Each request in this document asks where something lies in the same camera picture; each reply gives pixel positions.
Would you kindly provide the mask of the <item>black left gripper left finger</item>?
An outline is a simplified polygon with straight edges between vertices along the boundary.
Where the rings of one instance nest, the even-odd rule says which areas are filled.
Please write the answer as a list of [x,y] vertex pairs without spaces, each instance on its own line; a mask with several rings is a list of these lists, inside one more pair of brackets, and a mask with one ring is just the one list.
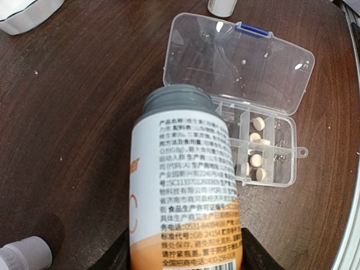
[[129,228],[97,261],[97,269],[130,269]]

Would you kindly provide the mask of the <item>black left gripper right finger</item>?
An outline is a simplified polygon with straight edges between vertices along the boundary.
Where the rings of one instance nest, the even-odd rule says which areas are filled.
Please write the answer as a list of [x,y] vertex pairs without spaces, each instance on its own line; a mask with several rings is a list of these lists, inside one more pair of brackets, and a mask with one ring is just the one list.
[[243,261],[242,269],[249,270],[285,270],[266,251],[255,236],[242,228]]

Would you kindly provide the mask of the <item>grey lid supplement bottle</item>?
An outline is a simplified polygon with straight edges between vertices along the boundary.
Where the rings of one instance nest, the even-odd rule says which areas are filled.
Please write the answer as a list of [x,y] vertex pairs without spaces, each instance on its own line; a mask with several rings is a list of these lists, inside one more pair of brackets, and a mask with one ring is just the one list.
[[191,85],[150,94],[130,148],[131,269],[240,269],[240,203],[228,128]]

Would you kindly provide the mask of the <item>small white pill bottle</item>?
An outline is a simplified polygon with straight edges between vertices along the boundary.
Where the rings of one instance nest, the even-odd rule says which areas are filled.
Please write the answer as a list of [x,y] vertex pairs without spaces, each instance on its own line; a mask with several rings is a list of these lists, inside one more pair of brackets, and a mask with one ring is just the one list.
[[1,269],[48,269],[51,264],[51,249],[38,236],[12,242],[1,248]]

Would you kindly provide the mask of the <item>clear plastic pill organizer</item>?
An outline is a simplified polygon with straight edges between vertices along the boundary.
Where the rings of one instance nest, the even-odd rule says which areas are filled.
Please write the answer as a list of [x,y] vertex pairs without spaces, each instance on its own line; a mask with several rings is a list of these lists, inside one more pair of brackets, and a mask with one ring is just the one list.
[[289,187],[297,160],[297,111],[315,64],[311,51],[242,22],[180,13],[172,21],[163,84],[199,87],[230,137],[237,181]]

